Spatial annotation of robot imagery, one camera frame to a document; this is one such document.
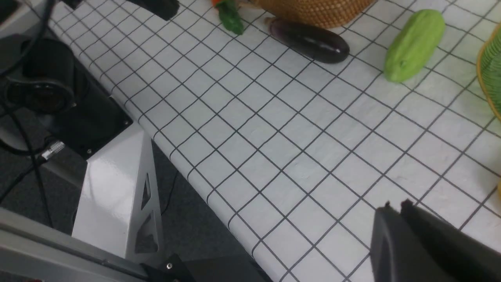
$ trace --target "cable connector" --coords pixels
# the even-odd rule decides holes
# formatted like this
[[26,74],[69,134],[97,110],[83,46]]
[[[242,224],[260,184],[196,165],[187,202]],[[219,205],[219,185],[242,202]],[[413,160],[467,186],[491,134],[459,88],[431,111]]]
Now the cable connector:
[[40,157],[44,158],[45,161],[48,161],[55,154],[59,153],[64,147],[65,144],[63,142],[57,141],[54,144],[50,145],[47,150],[43,151]]

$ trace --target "grid pattern tablecloth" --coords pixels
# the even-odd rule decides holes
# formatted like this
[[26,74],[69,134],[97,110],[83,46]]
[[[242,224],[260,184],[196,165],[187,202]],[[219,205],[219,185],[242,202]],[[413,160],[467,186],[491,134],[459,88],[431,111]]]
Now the grid pattern tablecloth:
[[[447,23],[403,84],[385,52],[416,10]],[[371,281],[374,209],[410,198],[501,250],[501,123],[475,78],[496,0],[377,1],[334,31],[351,56],[312,62],[241,9],[235,37],[210,0],[165,22],[123,0],[56,7],[52,29],[130,111],[274,281]]]

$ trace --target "purple eggplant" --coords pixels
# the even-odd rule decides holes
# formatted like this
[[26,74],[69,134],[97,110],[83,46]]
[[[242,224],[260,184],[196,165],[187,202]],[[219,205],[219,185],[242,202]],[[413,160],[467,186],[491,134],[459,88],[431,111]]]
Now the purple eggplant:
[[339,63],[350,53],[346,41],[328,30],[279,18],[268,18],[266,23],[275,38],[313,60],[327,64]]

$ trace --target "floor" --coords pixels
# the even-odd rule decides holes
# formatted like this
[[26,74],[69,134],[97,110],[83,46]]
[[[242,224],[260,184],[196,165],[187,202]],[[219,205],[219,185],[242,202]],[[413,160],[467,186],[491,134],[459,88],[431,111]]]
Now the floor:
[[[27,110],[19,110],[18,116],[26,127],[34,146],[39,146],[47,132]],[[15,132],[9,118],[0,119],[0,127]],[[153,144],[153,153],[160,193],[160,205],[165,205],[176,172],[175,167],[161,150]],[[59,162],[74,170],[79,177],[85,174],[86,163],[70,150],[63,150],[55,157]],[[20,171],[27,167],[29,160],[0,151],[0,193]],[[41,170],[54,226],[57,230],[70,234],[72,216],[77,208],[80,191],[75,186],[46,170]],[[183,260],[203,259],[227,255],[245,254],[245,250],[220,222],[183,177],[178,177],[174,185],[172,200],[163,216],[166,241],[166,255],[177,253]],[[33,174],[26,177],[5,199],[2,207],[41,223],[45,222],[40,196]],[[0,272],[1,281],[25,281],[25,278]]]

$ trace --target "woven basket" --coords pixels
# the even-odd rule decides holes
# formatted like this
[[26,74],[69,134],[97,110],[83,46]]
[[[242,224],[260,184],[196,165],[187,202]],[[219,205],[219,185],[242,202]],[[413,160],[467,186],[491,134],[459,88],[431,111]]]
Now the woven basket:
[[289,21],[330,29],[349,23],[374,0],[253,0]]

